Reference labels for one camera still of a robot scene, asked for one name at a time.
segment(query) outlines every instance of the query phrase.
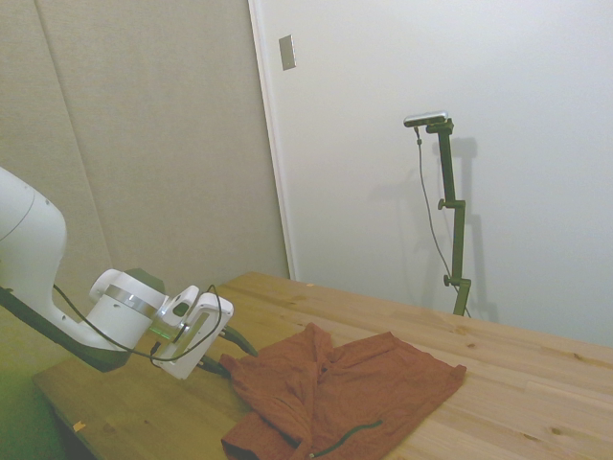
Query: orange shirt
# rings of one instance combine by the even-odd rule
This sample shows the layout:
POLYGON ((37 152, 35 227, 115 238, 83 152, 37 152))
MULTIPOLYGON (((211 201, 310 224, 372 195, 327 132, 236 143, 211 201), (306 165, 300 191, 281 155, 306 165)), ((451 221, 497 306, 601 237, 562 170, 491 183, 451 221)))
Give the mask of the orange shirt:
POLYGON ((451 367, 383 333, 333 348, 314 324, 220 363, 253 408, 222 439, 231 460, 378 460, 464 381, 451 367))

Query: wooden table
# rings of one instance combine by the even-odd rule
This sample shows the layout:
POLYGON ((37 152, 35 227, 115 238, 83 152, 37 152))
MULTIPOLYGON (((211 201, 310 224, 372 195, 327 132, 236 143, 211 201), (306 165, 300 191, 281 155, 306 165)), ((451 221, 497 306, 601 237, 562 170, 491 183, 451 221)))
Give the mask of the wooden table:
MULTIPOLYGON (((465 365, 463 387, 386 460, 613 459, 613 349, 258 273, 219 294, 258 349, 313 322, 335 346, 391 331, 465 365)), ((244 355, 218 339, 208 355, 221 353, 244 355)), ((222 460, 220 438, 249 411, 226 379, 177 380, 136 356, 108 374, 72 358, 34 382, 104 459, 222 460)))

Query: light switch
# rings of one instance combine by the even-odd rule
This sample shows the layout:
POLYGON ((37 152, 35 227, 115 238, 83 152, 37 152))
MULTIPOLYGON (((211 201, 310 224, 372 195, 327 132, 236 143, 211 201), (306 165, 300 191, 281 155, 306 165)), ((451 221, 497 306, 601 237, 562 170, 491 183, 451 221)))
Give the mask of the light switch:
POLYGON ((281 50, 281 63, 284 66, 284 70, 289 70, 296 67, 294 40, 291 35, 279 38, 279 49, 281 50))

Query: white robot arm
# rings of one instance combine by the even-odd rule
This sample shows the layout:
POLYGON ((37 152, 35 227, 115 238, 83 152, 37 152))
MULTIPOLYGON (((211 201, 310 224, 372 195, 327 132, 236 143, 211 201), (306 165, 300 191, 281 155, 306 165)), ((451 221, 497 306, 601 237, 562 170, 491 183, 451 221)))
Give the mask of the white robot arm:
POLYGON ((94 309, 84 321, 73 321, 52 298, 65 247, 61 212, 0 168, 0 305, 19 319, 101 371, 123 366, 149 329, 163 345, 153 362, 178 379, 190 374, 219 334, 256 354, 226 328, 230 302, 211 292, 198 298, 195 286, 170 298, 163 283, 140 269, 107 270, 90 290, 94 309))

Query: black cable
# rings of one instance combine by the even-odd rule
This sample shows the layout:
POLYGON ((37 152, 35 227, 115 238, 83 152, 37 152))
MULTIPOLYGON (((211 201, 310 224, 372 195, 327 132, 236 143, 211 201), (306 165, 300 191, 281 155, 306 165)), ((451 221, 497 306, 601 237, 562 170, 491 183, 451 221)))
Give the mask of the black cable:
POLYGON ((210 285, 209 288, 207 289, 207 292, 210 292, 211 289, 213 290, 213 293, 215 294, 215 296, 217 298, 217 306, 218 306, 218 312, 219 312, 219 316, 217 318, 217 322, 216 322, 215 326, 213 327, 213 329, 209 333, 207 333, 204 337, 202 337, 202 339, 200 339, 198 341, 198 343, 196 343, 194 346, 192 346, 191 348, 189 348, 188 350, 183 352, 181 355, 174 356, 174 357, 155 357, 154 355, 148 355, 147 353, 138 352, 138 351, 136 351, 136 350, 134 350, 132 348, 126 347, 125 345, 122 345, 121 343, 113 340, 111 337, 109 337, 108 335, 103 333, 100 329, 98 329, 96 326, 94 326, 91 323, 91 321, 89 321, 85 316, 83 316, 83 314, 77 309, 77 307, 75 307, 75 305, 70 301, 68 296, 66 294, 64 294, 64 292, 58 286, 54 285, 54 289, 59 293, 59 295, 61 295, 61 297, 64 299, 64 301, 68 304, 68 307, 70 307, 72 309, 72 311, 74 311, 77 314, 77 316, 85 324, 87 324, 87 326, 89 326, 94 331, 96 331, 102 338, 104 338, 105 340, 109 341, 110 343, 112 343, 116 347, 121 348, 122 350, 125 350, 125 351, 127 351, 129 353, 132 353, 133 355, 137 355, 139 357, 147 357, 151 361, 156 360, 156 361, 161 361, 161 362, 170 362, 170 361, 176 361, 177 359, 179 359, 181 357, 184 357, 187 353, 191 352, 198 345, 200 345, 207 338, 209 338, 217 330, 217 328, 219 327, 219 324, 221 323, 221 315, 222 315, 222 311, 221 311, 221 299, 219 298, 219 294, 217 294, 217 289, 216 289, 215 285, 210 285))
MULTIPOLYGON (((437 246, 437 251, 439 252, 439 256, 441 256, 441 260, 444 264, 444 269, 447 272, 447 276, 451 278, 451 271, 449 270, 449 265, 444 258, 443 252, 441 251, 441 247, 439 246, 439 240, 437 239, 437 235, 434 232, 434 225, 432 223, 432 212, 430 211, 430 200, 428 199, 428 193, 425 191, 425 183, 423 181, 423 165, 422 165, 422 154, 421 154, 421 138, 420 138, 420 129, 417 126, 413 126, 415 133, 418 135, 418 149, 420 150, 420 180, 421 180, 421 189, 423 190, 423 198, 425 199, 425 209, 428 211, 428 222, 430 223, 430 233, 432 233, 432 238, 434 239, 434 244, 437 246)), ((456 293, 459 292, 458 287, 453 286, 456 289, 456 293)), ((470 311, 468 311, 468 307, 465 307, 466 314, 469 318, 472 318, 470 315, 470 311)))

